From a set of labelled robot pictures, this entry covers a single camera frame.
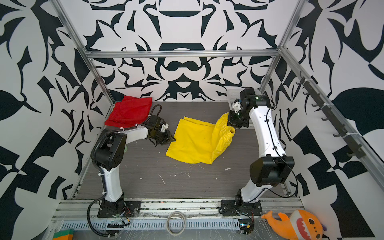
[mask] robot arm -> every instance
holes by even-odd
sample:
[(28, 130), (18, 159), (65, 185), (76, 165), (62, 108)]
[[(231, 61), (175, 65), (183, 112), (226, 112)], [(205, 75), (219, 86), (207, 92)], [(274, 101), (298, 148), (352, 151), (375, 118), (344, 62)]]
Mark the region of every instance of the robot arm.
[(252, 120), (259, 143), (259, 159), (250, 166), (251, 179), (241, 189), (241, 202), (255, 203), (261, 195), (284, 182), (295, 162), (287, 157), (272, 124), (271, 104), (267, 95), (245, 89), (228, 115), (228, 126), (249, 127)]
[(100, 172), (103, 195), (105, 195), (101, 202), (101, 209), (104, 209), (103, 212), (109, 216), (122, 214), (124, 208), (124, 193), (120, 186), (119, 166), (123, 159), (125, 145), (147, 138), (155, 146), (175, 141), (168, 130), (168, 124), (158, 116), (161, 106), (157, 115), (152, 114), (153, 109), (147, 120), (140, 125), (112, 131), (105, 130), (92, 151), (92, 163)]

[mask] toy mouth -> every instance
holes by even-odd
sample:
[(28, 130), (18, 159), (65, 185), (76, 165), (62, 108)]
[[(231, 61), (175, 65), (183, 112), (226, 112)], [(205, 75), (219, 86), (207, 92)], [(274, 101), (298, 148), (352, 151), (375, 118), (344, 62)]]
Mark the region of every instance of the toy mouth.
[(299, 229), (300, 234), (305, 240), (311, 240), (310, 233), (308, 231), (308, 228), (304, 224), (304, 220), (302, 218), (299, 218), (296, 221), (297, 228)]

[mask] black cable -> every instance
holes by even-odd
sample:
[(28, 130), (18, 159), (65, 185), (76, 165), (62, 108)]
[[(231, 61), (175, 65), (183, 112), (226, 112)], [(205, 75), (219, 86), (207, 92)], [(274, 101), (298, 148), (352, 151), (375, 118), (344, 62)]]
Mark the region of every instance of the black cable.
[(91, 202), (91, 204), (88, 206), (88, 209), (87, 209), (87, 222), (88, 222), (88, 225), (89, 225), (89, 228), (97, 235), (101, 236), (101, 237), (108, 237), (109, 234), (106, 234), (106, 233), (101, 233), (99, 231), (97, 231), (91, 224), (91, 217), (89, 216), (89, 213), (91, 212), (91, 206), (95, 203), (95, 202), (98, 202), (102, 199), (105, 198), (105, 196), (107, 195), (107, 193), (104, 193), (101, 197), (99, 197), (98, 199), (94, 200), (93, 202)]
[(111, 228), (122, 228), (122, 227), (126, 227), (126, 226), (129, 226), (131, 224), (131, 222), (128, 220), (128, 223), (124, 223), (123, 225), (115, 225), (115, 224), (111, 224), (109, 223), (107, 225), (107, 227), (111, 227)]
[(240, 212), (238, 212), (238, 209), (235, 209), (236, 212), (233, 212), (234, 214), (240, 214), (240, 215), (243, 215), (243, 216), (246, 216), (248, 217), (250, 220), (251, 220), (251, 223), (249, 224), (249, 227), (247, 226), (243, 226), (243, 227), (240, 227), (240, 230), (243, 230), (243, 234), (249, 234), (253, 231), (254, 227), (255, 227), (255, 223), (253, 221), (253, 218), (251, 218), (250, 216), (246, 215), (246, 214), (242, 214)]
[[(268, 126), (269, 134), (271, 135), (271, 140), (272, 140), (272, 144), (273, 144), (273, 149), (275, 150), (275, 152), (277, 153), (277, 155), (280, 157), (280, 159), (285, 163), (285, 165), (287, 165), (287, 167), (291, 170), (293, 176), (294, 176), (295, 179), (296, 179), (296, 186), (297, 186), (297, 188), (299, 188), (299, 184), (298, 184), (298, 181), (297, 181), (297, 177), (296, 177), (295, 173), (293, 172), (292, 168), (288, 165), (288, 163), (287, 163), (287, 162), (280, 156), (280, 154), (277, 152), (277, 147), (275, 146), (275, 143), (274, 143), (274, 141), (273, 141), (272, 132), (271, 132), (271, 129), (270, 129), (270, 127), (269, 127), (269, 123), (268, 123), (268, 122), (269, 122), (269, 120), (268, 120), (268, 113), (269, 113), (269, 110), (271, 110), (271, 108), (268, 109), (268, 111), (267, 111), (267, 113), (266, 113), (266, 115), (265, 115), (265, 121), (266, 121), (266, 124), (267, 124), (267, 126)], [(279, 197), (282, 197), (282, 198), (289, 198), (289, 197), (294, 196), (294, 194), (295, 194), (295, 193), (292, 193), (291, 195), (289, 195), (289, 196), (287, 196), (287, 197), (283, 197), (283, 196), (277, 194), (276, 192), (272, 191), (272, 190), (269, 189), (269, 188), (265, 188), (265, 189), (271, 191), (271, 192), (274, 193), (275, 195), (277, 195), (277, 196), (279, 196)]]
[(159, 111), (157, 112), (156, 116), (158, 116), (158, 115), (160, 114), (162, 107), (161, 107), (160, 104), (157, 104), (157, 105), (153, 106), (153, 108), (152, 108), (152, 110), (151, 110), (151, 112), (150, 112), (149, 115), (152, 115), (153, 110), (154, 110), (156, 107), (160, 107), (160, 109), (159, 109)]
[(225, 204), (222, 204), (220, 207), (219, 207), (219, 209), (218, 209), (218, 213), (220, 213), (220, 214), (224, 214), (224, 213), (226, 213), (227, 211), (229, 211), (230, 209), (227, 207), (227, 205), (225, 205)]

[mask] metal grille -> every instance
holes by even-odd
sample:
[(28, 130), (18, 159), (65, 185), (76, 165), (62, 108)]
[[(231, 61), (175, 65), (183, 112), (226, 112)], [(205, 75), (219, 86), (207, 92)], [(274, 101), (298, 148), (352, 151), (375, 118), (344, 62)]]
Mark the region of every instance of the metal grille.
[[(227, 90), (227, 100), (229, 104), (229, 108), (233, 110), (233, 103), (235, 102), (236, 98), (240, 98), (240, 92), (243, 91), (244, 88), (235, 88), (235, 89), (228, 89)], [(248, 129), (253, 129), (255, 128), (252, 120), (249, 120), (249, 128)]]
[[(152, 220), (131, 220), (131, 224), (126, 226), (124, 230), (165, 230), (166, 219), (152, 219)], [(108, 223), (118, 223), (116, 220), (93, 220), (92, 226), (97, 229), (106, 229)], [(184, 222), (181, 219), (171, 219), (169, 221), (170, 229), (183, 228)], [(238, 219), (187, 219), (186, 229), (229, 229), (238, 230)], [(63, 221), (60, 230), (89, 230), (89, 225), (86, 220), (65, 220)]]

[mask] black mounting plate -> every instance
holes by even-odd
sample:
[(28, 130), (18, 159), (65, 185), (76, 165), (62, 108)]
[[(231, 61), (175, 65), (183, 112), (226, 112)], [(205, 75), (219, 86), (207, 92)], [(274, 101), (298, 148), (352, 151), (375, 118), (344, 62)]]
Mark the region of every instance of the black mounting plate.
[(242, 216), (241, 214), (234, 213), (235, 209), (238, 209), (238, 212), (245, 214), (249, 217), (252, 216), (251, 211), (253, 212), (254, 216), (261, 216), (260, 213), (262, 211), (260, 201), (252, 204), (242, 203), (239, 206), (235, 200), (221, 200), (221, 206), (222, 206), (221, 209), (223, 211), (223, 216), (225, 217)]
[(125, 214), (126, 217), (132, 216), (132, 214), (134, 213), (135, 209), (136, 209), (137, 213), (140, 212), (140, 206), (141, 206), (141, 202), (140, 201), (124, 201), (124, 203), (131, 210), (130, 213)]
[[(129, 213), (125, 214), (125, 217), (131, 217), (132, 214), (135, 212), (139, 213), (140, 212), (140, 206), (141, 202), (140, 201), (124, 201), (125, 206), (131, 210)], [(98, 218), (104, 218), (104, 217), (114, 217), (117, 214), (116, 211), (113, 211), (107, 207), (100, 207), (99, 212), (97, 214)]]

